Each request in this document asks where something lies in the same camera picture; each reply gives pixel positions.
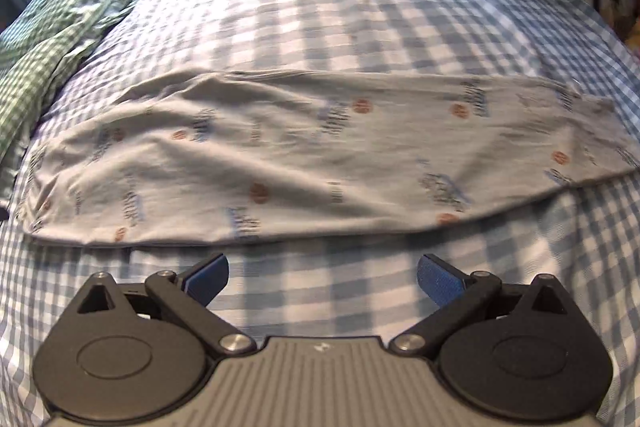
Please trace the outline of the green checkered duvet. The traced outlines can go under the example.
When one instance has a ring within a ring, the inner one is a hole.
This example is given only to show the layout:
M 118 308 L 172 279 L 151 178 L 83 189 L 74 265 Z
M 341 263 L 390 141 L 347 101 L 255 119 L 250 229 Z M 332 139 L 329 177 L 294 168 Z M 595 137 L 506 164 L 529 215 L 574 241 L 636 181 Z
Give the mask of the green checkered duvet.
M 133 6 L 134 0 L 32 0 L 2 32 L 2 154 Z

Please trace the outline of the grey printed pants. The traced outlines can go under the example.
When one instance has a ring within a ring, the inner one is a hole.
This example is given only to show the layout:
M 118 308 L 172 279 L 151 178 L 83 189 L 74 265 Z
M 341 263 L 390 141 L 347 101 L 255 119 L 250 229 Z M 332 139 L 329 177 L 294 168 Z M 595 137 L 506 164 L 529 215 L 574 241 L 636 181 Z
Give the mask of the grey printed pants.
M 407 233 L 638 167 L 610 100 L 548 79 L 187 69 L 44 143 L 18 215 L 66 246 Z

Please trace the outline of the blue checkered bed sheet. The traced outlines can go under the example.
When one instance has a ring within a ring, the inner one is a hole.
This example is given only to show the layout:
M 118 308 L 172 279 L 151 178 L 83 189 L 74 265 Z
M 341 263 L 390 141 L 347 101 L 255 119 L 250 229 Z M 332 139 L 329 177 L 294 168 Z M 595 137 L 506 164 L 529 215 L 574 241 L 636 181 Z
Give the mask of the blue checkered bed sheet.
M 17 210 L 40 143 L 171 69 L 526 75 L 617 106 L 639 130 L 639 64 L 582 0 L 137 0 L 15 152 Z M 432 309 L 416 262 L 434 253 L 509 282 L 551 272 L 601 334 L 614 379 L 600 415 L 639 421 L 639 180 L 562 194 L 477 225 L 402 237 L 229 249 L 213 307 L 254 337 L 393 337 Z

